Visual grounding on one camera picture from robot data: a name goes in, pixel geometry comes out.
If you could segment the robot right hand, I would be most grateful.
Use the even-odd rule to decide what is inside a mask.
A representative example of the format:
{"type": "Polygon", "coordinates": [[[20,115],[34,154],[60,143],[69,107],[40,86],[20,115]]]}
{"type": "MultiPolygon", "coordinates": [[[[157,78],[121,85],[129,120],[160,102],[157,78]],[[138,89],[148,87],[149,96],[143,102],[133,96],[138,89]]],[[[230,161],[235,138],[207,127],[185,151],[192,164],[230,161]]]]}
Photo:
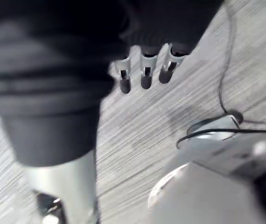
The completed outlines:
{"type": "Polygon", "coordinates": [[[99,223],[96,142],[112,62],[190,54],[221,0],[0,0],[0,119],[38,203],[99,223]]]}

